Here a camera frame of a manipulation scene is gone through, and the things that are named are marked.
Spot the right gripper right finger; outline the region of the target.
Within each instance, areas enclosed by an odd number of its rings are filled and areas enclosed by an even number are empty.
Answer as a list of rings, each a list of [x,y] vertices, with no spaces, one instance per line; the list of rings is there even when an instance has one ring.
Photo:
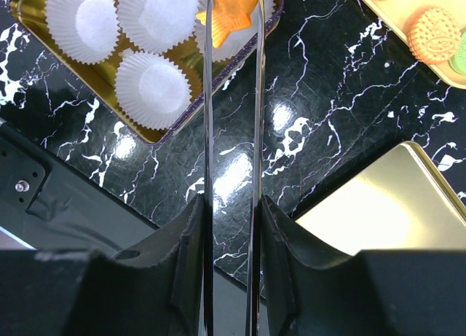
[[[345,254],[261,201],[271,335],[463,335],[463,250]]]

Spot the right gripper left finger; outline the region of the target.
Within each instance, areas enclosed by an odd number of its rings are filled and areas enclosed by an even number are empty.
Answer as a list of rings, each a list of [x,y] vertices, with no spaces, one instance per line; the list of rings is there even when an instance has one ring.
[[[3,335],[196,335],[202,196],[113,258],[97,251],[1,253]]]

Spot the green round cookie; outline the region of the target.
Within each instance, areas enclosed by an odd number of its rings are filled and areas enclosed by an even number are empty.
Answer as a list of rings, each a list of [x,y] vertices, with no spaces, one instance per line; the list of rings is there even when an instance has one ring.
[[[462,31],[459,49],[450,58],[449,65],[458,74],[461,74],[462,76],[466,75],[466,34],[465,34],[465,31]]]

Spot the orange fish cookie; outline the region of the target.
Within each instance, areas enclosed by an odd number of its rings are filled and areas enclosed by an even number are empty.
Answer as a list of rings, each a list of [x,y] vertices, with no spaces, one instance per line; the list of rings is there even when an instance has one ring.
[[[251,14],[258,0],[211,0],[213,3],[212,44],[218,49],[235,31],[241,31],[252,26]]]

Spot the metal tongs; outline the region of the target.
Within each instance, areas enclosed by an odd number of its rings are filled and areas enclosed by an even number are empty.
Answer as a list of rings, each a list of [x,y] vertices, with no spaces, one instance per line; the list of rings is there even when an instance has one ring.
[[[247,292],[250,239],[250,196],[255,187],[256,37],[241,45],[238,58],[211,62],[202,79],[211,139],[204,153],[208,228],[204,282],[206,335],[257,335],[258,306],[249,296],[224,296],[222,284]]]

